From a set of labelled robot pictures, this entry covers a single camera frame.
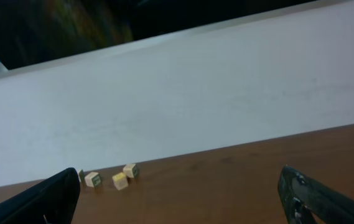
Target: brown wooden surface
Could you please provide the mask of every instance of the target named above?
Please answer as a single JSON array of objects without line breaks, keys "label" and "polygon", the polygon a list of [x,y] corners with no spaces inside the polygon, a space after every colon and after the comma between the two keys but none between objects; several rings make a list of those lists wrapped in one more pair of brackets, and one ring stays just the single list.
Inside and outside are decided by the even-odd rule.
[{"label": "brown wooden surface", "polygon": [[[354,199],[354,125],[143,162],[122,191],[111,182],[121,167],[99,170],[103,184],[82,188],[73,223],[286,223],[285,164]],[[34,183],[0,187],[0,202]]]}]

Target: cube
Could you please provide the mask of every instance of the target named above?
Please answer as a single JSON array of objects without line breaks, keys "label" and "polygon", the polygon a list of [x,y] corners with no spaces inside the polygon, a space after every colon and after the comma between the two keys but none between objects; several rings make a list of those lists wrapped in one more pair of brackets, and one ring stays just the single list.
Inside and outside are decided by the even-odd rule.
[{"label": "cube", "polygon": [[84,179],[86,185],[89,187],[96,187],[101,183],[100,174],[97,172],[90,172]]},{"label": "cube", "polygon": [[127,181],[127,177],[126,177],[125,173],[123,173],[123,172],[118,173],[118,174],[114,175],[112,177],[112,179],[113,179],[113,183],[114,183],[114,186],[116,187],[116,189],[121,190],[121,189],[128,187],[128,181]]},{"label": "cube", "polygon": [[138,167],[136,164],[128,164],[123,168],[123,172],[129,178],[135,178],[138,176]]},{"label": "cube", "polygon": [[77,171],[77,175],[78,175],[78,181],[81,182],[82,180],[84,180],[84,171],[82,169],[79,169]]}]

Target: white wall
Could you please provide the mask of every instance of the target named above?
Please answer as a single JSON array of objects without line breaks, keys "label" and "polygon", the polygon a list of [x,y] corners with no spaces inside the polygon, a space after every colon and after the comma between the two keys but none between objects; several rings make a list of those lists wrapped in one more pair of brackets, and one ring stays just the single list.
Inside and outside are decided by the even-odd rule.
[{"label": "white wall", "polygon": [[348,1],[0,78],[0,185],[353,123]]}]

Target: dice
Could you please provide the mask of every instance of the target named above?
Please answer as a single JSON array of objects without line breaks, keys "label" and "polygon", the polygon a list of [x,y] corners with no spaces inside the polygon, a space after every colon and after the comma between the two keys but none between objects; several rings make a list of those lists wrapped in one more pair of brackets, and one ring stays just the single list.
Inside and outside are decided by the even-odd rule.
[{"label": "dice", "polygon": [[77,175],[78,175],[78,181],[81,182],[82,180],[84,180],[84,171],[82,169],[79,169],[77,171]]},{"label": "dice", "polygon": [[114,186],[116,189],[121,190],[128,187],[128,181],[126,174],[124,172],[120,172],[112,177]]},{"label": "dice", "polygon": [[100,174],[97,172],[90,172],[84,179],[86,185],[89,187],[96,187],[101,183]]},{"label": "dice", "polygon": [[138,167],[136,164],[128,164],[123,168],[123,172],[129,178],[135,178],[138,176]]}]

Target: wooden block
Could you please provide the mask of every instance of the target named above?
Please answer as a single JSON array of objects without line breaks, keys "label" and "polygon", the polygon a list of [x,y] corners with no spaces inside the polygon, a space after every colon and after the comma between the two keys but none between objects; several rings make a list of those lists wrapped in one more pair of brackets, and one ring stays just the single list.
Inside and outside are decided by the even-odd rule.
[{"label": "wooden block", "polygon": [[97,172],[90,172],[84,179],[86,185],[89,187],[96,187],[101,183],[100,174]]},{"label": "wooden block", "polygon": [[118,173],[118,174],[114,175],[112,177],[112,179],[113,179],[113,183],[114,183],[114,186],[116,187],[116,189],[121,190],[121,189],[128,187],[128,181],[127,181],[127,177],[126,177],[125,173],[123,173],[123,172]]},{"label": "wooden block", "polygon": [[78,175],[78,181],[81,182],[82,180],[84,180],[84,171],[82,169],[79,169],[77,171],[77,175]]},{"label": "wooden block", "polygon": [[138,167],[136,164],[128,164],[123,168],[123,172],[129,178],[135,178],[138,176]]}]

